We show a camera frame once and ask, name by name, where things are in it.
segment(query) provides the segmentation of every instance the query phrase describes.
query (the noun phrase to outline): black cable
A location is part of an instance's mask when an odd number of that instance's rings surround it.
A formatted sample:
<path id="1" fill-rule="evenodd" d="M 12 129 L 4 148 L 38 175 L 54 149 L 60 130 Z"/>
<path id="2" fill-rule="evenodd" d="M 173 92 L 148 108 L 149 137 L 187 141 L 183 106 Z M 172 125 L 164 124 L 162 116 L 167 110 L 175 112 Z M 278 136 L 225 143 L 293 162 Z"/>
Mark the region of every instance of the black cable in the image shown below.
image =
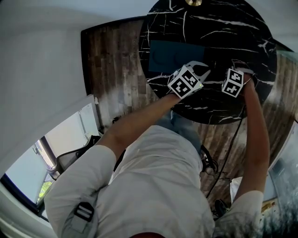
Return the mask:
<path id="1" fill-rule="evenodd" d="M 217 211 L 215 211 L 215 210 L 212 210 L 211 212 L 212 212 L 212 214 L 213 214 L 214 216 L 216 216 L 216 217 L 218 217 L 218 218 L 219 218 L 219 216 L 218 216 L 218 214 L 217 214 Z"/>
<path id="2" fill-rule="evenodd" d="M 207 171 L 205 171 L 205 173 L 206 174 L 208 174 L 208 175 L 211 175 L 211 176 L 213 176 L 213 177 L 215 177 L 216 175 L 218 175 L 219 173 L 216 173 L 216 174 L 211 174 L 211 173 L 208 173 Z"/>
<path id="3" fill-rule="evenodd" d="M 212 160 L 212 163 L 213 163 L 213 172 L 215 173 L 215 174 L 209 174 L 209 173 L 207 173 L 207 171 L 206 171 L 206 169 L 207 168 L 210 168 L 211 166 L 210 166 L 210 160 Z M 214 159 L 212 159 L 212 158 L 208 158 L 208 159 L 202 159 L 202 162 L 203 163 L 205 163 L 205 165 L 206 165 L 206 168 L 205 168 L 205 170 L 204 170 L 204 172 L 206 173 L 206 174 L 208 174 L 208 175 L 212 175 L 212 176 L 216 176 L 216 175 L 218 175 L 219 173 L 218 173 L 218 163 L 214 160 Z"/>
<path id="4" fill-rule="evenodd" d="M 236 131 L 235 131 L 235 134 L 234 134 L 234 136 L 233 136 L 233 138 L 232 138 L 232 140 L 231 140 L 229 149 L 228 149 L 228 151 L 227 151 L 227 153 L 226 153 L 226 155 L 225 155 L 224 163 L 223 163 L 223 167 L 222 167 L 221 171 L 219 172 L 219 175 L 218 175 L 218 177 L 217 177 L 215 183 L 214 183 L 213 186 L 211 187 L 211 189 L 210 189 L 210 191 L 209 191 L 209 193 L 207 194 L 206 197 L 209 197 L 210 193 L 212 192 L 213 188 L 215 187 L 216 183 L 218 182 L 218 180 L 219 180 L 219 178 L 220 178 L 220 176 L 221 176 L 221 174 L 222 174 L 222 172 L 223 172 L 223 170 L 224 170 L 224 166 L 225 166 L 225 164 L 226 164 L 227 161 L 228 161 L 228 157 L 229 157 L 230 151 L 231 151 L 231 149 L 232 149 L 234 139 L 235 139 L 236 136 L 237 136 L 237 133 L 238 133 L 238 131 L 239 131 L 239 128 L 240 128 L 241 123 L 242 123 L 242 120 L 243 120 L 244 109 L 245 109 L 245 106 L 242 108 L 242 111 L 241 111 L 241 119 L 240 119 L 239 125 L 238 125 L 238 127 L 237 127 L 237 129 L 236 129 Z"/>

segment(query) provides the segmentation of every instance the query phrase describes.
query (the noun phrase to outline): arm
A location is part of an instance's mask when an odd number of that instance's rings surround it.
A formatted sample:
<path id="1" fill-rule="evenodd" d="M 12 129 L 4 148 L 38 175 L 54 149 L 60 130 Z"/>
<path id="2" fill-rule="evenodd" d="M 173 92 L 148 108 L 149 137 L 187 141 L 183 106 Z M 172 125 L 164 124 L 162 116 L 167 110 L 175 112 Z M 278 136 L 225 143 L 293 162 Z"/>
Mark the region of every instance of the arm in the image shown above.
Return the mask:
<path id="1" fill-rule="evenodd" d="M 178 96 L 169 94 L 145 108 L 121 118 L 96 144 L 110 148 L 118 159 L 130 144 L 179 101 Z"/>
<path id="2" fill-rule="evenodd" d="M 244 98 L 247 111 L 246 160 L 235 200 L 249 191 L 264 192 L 270 158 L 268 131 L 252 80 L 244 88 Z"/>
<path id="3" fill-rule="evenodd" d="M 58 178 L 45 197 L 47 217 L 56 234 L 61 234 L 68 216 L 83 196 L 90 196 L 108 184 L 124 149 L 179 101 L 170 94 L 123 117 Z"/>

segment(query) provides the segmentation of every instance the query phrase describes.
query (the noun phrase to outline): buckle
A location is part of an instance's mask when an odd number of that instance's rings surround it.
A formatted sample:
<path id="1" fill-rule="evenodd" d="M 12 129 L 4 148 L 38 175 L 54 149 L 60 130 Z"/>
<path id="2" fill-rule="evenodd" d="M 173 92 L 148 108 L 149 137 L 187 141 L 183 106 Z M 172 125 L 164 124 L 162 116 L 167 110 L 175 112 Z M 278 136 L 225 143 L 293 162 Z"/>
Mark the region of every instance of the buckle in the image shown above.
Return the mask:
<path id="1" fill-rule="evenodd" d="M 74 215 L 90 222 L 94 215 L 94 208 L 88 202 L 80 202 L 74 211 Z"/>

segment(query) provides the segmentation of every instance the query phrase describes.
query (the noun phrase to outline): white marble veining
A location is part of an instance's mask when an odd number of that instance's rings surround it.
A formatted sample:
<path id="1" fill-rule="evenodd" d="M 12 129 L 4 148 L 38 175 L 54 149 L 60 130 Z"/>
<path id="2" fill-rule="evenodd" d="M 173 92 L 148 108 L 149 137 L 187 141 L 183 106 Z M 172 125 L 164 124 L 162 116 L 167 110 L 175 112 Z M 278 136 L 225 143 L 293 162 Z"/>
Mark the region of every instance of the white marble veining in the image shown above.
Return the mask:
<path id="1" fill-rule="evenodd" d="M 251 72 L 260 101 L 264 102 L 276 75 L 275 44 L 265 22 L 244 0 L 208 0 L 200 8 L 202 10 L 196 13 L 183 0 L 159 0 L 148 14 L 140 33 L 141 65 L 153 91 L 158 96 L 166 95 L 171 92 L 167 87 L 170 75 L 148 69 L 149 59 L 152 59 L 149 57 L 150 42 L 165 40 L 203 46 L 202 62 L 209 66 L 211 73 L 201 82 L 204 87 L 183 99 L 174 111 L 210 125 L 232 123 L 242 118 L 244 99 L 242 94 L 230 98 L 222 93 L 227 68 Z M 183 58 L 187 53 L 179 49 L 177 56 L 179 54 Z M 179 59 L 171 64 L 181 67 Z M 204 74 L 204 68 L 195 58 L 191 60 L 186 66 L 191 66 L 192 73 L 199 78 Z"/>

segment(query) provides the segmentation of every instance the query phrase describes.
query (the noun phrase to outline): blue cloth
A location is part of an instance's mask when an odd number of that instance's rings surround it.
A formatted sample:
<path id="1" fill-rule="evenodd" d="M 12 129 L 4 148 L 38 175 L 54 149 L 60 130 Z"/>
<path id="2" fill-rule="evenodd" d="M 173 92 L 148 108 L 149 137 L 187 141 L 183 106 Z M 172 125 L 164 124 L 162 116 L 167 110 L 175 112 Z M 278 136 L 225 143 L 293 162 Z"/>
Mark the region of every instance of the blue cloth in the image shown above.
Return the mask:
<path id="1" fill-rule="evenodd" d="M 198 154 L 201 153 L 201 141 L 193 126 L 193 122 L 173 111 L 169 111 L 155 125 L 167 128 L 187 139 L 196 149 Z"/>
<path id="2" fill-rule="evenodd" d="M 205 47 L 181 42 L 151 40 L 148 70 L 173 73 L 190 61 L 203 62 Z"/>

